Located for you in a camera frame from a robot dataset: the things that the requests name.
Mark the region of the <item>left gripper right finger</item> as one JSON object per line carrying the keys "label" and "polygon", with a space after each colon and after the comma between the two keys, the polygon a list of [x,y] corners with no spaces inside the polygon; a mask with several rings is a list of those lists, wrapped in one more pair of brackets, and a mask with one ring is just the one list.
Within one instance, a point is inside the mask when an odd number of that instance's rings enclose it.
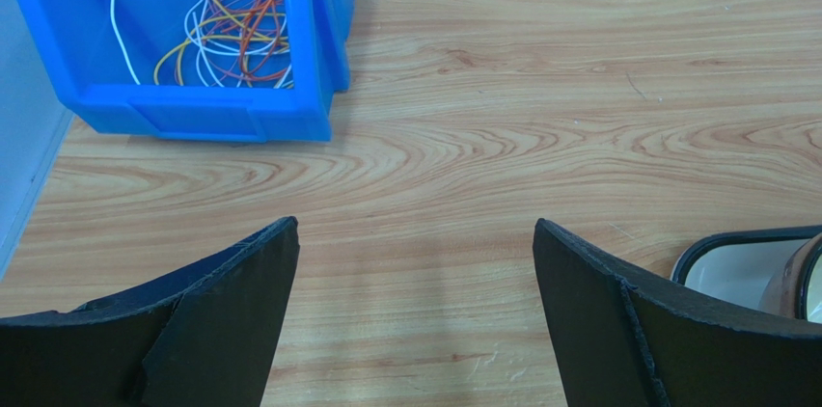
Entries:
{"label": "left gripper right finger", "polygon": [[821,323],[694,291],[544,219],[533,253],[569,405],[820,404]]}

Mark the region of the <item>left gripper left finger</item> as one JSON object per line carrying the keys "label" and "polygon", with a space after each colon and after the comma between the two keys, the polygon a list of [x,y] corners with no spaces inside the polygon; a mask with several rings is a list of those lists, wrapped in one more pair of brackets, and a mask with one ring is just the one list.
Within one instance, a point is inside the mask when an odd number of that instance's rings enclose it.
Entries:
{"label": "left gripper left finger", "polygon": [[295,278],[298,223],[70,312],[1,321],[5,406],[258,406]]}

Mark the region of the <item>white strawberry tray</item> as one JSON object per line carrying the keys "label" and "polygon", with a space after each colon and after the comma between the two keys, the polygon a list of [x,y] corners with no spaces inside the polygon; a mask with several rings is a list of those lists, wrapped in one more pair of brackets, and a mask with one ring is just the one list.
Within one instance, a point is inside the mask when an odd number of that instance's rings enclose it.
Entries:
{"label": "white strawberry tray", "polygon": [[694,291],[752,310],[789,258],[821,232],[819,225],[714,234],[678,258],[671,280]]}

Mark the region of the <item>grey ceramic bowl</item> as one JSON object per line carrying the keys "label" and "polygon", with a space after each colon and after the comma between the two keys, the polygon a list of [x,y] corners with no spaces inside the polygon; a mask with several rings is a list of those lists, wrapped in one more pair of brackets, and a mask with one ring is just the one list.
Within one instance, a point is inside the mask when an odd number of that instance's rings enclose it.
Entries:
{"label": "grey ceramic bowl", "polygon": [[758,309],[821,323],[821,234],[799,247],[772,276]]}

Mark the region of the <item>left blue plastic bin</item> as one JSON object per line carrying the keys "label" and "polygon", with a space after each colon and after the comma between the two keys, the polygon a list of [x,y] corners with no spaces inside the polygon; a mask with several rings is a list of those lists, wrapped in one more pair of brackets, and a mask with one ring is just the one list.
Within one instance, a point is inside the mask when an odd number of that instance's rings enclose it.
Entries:
{"label": "left blue plastic bin", "polygon": [[355,0],[17,0],[58,99],[101,133],[327,141]]}

